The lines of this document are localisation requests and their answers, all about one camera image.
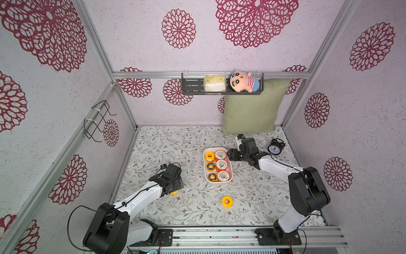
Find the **orange white sealing tape roll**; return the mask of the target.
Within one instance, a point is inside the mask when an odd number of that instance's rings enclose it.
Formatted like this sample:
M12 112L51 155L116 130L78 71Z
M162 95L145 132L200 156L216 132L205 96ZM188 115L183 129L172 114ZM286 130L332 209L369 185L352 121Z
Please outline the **orange white sealing tape roll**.
M219 161L219 160L226 160L227 158L227 152L223 151L223 150L218 150L215 152L215 161Z
M222 170L217 174L217 180L219 182L227 182L230 179L230 175L226 170Z
M216 171L220 172L220 171L224 171L227 170L228 167L228 163L225 160L218 160L216 162Z

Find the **yellow black tape roll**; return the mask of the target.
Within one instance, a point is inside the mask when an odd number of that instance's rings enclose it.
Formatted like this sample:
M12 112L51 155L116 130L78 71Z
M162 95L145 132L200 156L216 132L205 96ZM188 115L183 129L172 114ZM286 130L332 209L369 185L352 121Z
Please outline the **yellow black tape roll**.
M215 168L216 168L215 163L208 163L207 166L206 166L206 169L207 169L207 171L209 171L209 172L214 172L214 171L215 171Z
M216 173L210 173L209 175L208 175L208 178L207 178L210 182L217 182L217 174Z

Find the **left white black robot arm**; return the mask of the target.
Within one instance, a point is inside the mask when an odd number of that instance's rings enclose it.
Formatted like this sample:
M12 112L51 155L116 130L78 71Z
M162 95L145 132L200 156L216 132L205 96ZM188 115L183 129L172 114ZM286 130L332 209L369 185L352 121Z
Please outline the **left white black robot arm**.
M184 187L180 174L160 173L128 198L113 205L102 204L95 212L83 238L83 245L96 254L120 254L126 247L152 239L156 225L141 220L130 222L153 201Z

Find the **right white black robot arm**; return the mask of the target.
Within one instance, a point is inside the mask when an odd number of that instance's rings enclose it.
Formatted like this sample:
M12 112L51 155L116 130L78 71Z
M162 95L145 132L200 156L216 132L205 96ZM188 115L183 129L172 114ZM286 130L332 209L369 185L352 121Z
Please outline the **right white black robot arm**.
M227 155L231 161L244 161L258 170L266 171L289 185L291 206L279 218L274 228L289 234L296 231L315 211L320 211L331 202L330 195L318 170L286 164L268 152L253 152L230 149Z

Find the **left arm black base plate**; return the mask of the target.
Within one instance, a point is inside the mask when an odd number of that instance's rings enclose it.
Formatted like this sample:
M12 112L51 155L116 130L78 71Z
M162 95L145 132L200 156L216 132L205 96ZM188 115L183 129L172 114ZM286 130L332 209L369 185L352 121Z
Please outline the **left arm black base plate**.
M158 228L152 231L147 241L131 244L130 247L170 247L172 246L173 230Z

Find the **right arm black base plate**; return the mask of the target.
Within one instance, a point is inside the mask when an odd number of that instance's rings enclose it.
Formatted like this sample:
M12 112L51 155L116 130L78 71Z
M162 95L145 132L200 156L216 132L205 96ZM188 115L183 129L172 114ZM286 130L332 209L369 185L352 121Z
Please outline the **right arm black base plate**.
M285 233L279 228L257 228L254 233L260 246L300 246L302 241L298 231Z

